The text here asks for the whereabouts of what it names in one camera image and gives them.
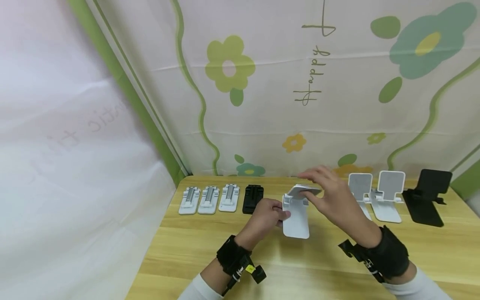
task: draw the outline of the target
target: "white sleeve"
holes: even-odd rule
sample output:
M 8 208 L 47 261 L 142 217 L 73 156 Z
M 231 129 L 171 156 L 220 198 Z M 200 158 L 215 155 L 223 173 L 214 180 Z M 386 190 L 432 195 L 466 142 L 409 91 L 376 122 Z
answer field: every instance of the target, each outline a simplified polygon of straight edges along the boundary
M 400 285 L 383 283 L 383 286 L 395 295 L 397 300 L 452 300 L 418 267 L 412 281 Z
M 178 300 L 221 300 L 222 296 L 218 295 L 211 287 L 209 287 L 204 279 L 198 274 L 187 288 L 180 295 Z

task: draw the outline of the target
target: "white phone stand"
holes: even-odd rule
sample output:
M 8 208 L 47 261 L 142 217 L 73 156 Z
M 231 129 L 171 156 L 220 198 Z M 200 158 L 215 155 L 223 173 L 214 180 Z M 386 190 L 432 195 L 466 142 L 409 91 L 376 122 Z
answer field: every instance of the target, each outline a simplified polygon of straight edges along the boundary
M 202 215 L 212 215 L 216 210 L 218 201 L 218 188 L 216 186 L 205 187 L 202 193 L 202 199 L 198 206 L 198 213 Z
M 301 191 L 310 191 L 318 195 L 321 190 L 306 185 L 297 184 L 282 198 L 283 211 L 290 211 L 290 218 L 283 221 L 283 234 L 287 237 L 308 239 L 310 230 L 308 228 L 307 206 L 308 200 L 299 194 Z
M 371 220 L 372 217 L 368 212 L 366 203 L 370 203 L 370 198 L 365 197 L 365 194 L 370 195 L 372 191 L 372 180 L 373 175 L 369 173 L 350 173 L 348 176 L 348 187 L 369 220 Z
M 200 198 L 200 189 L 196 186 L 188 187 L 183 192 L 181 199 L 179 214 L 193 215 L 197 211 L 198 198 Z
M 222 199 L 218 205 L 221 212 L 235 212 L 239 199 L 240 188 L 236 184 L 227 184 L 222 190 Z
M 404 172 L 380 171 L 378 187 L 370 192 L 373 212 L 378 220 L 392 223 L 402 222 L 394 203 L 402 203 L 402 200 L 396 195 L 403 192 L 404 185 Z

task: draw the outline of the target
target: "green flower print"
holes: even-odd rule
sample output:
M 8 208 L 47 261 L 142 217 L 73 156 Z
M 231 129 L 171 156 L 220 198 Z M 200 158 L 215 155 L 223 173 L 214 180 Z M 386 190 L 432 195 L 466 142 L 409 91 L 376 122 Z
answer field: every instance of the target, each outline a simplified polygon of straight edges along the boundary
M 207 48 L 209 63 L 205 66 L 205 73 L 215 81 L 220 92 L 230 93 L 230 101 L 235 106 L 242 104 L 247 77 L 255 72 L 255 63 L 242 52 L 243 41 L 238 36 L 227 37 L 223 44 L 213 41 Z
M 265 174 L 264 167 L 256 166 L 250 163 L 244 163 L 237 167 L 239 176 L 262 176 Z
M 373 133 L 371 136 L 367 138 L 367 141 L 369 145 L 379 144 L 386 137 L 387 135 L 384 132 Z
M 442 61 L 463 47 L 463 32 L 477 16 L 469 2 L 452 5 L 438 15 L 420 17 L 408 24 L 390 49 L 390 60 L 400 66 L 400 74 L 417 79 L 430 73 Z

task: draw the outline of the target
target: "yellow tag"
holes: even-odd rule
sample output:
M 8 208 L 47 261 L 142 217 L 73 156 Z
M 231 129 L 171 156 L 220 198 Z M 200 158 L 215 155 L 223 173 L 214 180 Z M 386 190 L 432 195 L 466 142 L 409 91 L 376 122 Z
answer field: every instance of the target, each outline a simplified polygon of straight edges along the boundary
M 251 264 L 249 264 L 249 265 L 245 268 L 245 271 L 247 271 L 248 273 L 252 274 L 252 273 L 255 271 L 255 267 L 252 266 Z

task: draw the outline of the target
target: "white curtain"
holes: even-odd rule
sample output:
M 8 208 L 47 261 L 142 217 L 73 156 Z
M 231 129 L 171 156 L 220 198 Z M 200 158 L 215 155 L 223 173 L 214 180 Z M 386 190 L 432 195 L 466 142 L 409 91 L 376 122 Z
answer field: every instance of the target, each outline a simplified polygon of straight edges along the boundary
M 175 191 L 62 0 L 0 10 L 0 299 L 123 299 Z
M 193 174 L 415 178 L 478 150 L 478 1 L 86 2 Z

